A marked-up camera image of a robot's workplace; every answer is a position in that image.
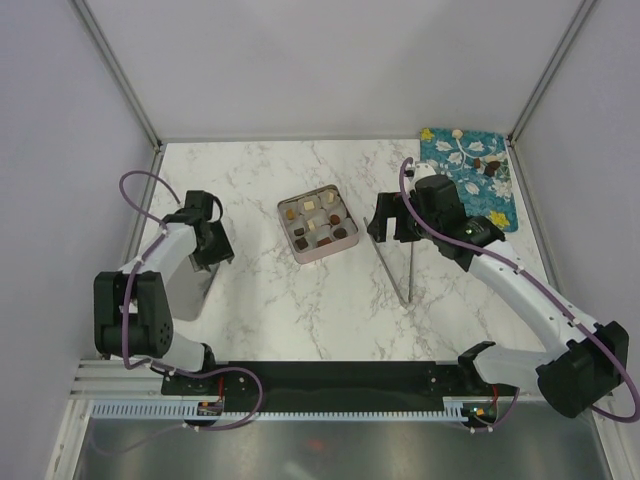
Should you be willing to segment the metal tongs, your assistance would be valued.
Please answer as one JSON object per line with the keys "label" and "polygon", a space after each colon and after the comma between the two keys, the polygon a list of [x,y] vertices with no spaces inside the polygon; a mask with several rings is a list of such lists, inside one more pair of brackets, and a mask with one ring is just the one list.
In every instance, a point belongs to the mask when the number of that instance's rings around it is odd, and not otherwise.
{"label": "metal tongs", "polygon": [[414,243],[397,244],[393,240],[377,243],[367,234],[377,259],[382,265],[400,307],[409,311],[414,307]]}

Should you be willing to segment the tin lid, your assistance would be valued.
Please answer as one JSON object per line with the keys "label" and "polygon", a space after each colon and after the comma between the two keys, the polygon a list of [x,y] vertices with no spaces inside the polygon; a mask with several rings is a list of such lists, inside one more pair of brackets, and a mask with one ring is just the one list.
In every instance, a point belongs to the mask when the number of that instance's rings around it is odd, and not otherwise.
{"label": "tin lid", "polygon": [[199,318],[219,265],[197,267],[185,258],[166,285],[169,307],[174,319],[195,321]]}

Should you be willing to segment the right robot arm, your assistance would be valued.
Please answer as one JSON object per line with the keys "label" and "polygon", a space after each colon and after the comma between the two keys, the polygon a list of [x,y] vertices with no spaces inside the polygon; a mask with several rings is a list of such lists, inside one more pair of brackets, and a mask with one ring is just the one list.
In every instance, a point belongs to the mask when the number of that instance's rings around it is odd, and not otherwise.
{"label": "right robot arm", "polygon": [[593,319],[532,273],[504,233],[470,216],[456,186],[439,174],[416,174],[398,192],[381,192],[367,232],[376,243],[429,240],[445,258],[490,287],[536,335],[540,352],[484,342],[461,354],[457,382],[469,394],[503,384],[541,395],[574,418],[621,384],[639,393],[626,370],[629,335],[617,322]]}

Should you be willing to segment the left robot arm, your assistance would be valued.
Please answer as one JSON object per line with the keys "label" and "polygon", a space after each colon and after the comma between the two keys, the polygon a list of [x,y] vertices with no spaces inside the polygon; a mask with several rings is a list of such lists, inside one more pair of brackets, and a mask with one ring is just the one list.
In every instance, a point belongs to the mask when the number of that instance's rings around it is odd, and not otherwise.
{"label": "left robot arm", "polygon": [[197,394],[216,388],[219,372],[211,347],[177,333],[175,322],[199,318],[219,268],[234,259],[222,220],[213,218],[222,209],[215,195],[189,190],[184,205],[160,221],[142,254],[96,276],[99,353],[122,358],[129,369],[149,362],[177,370]]}

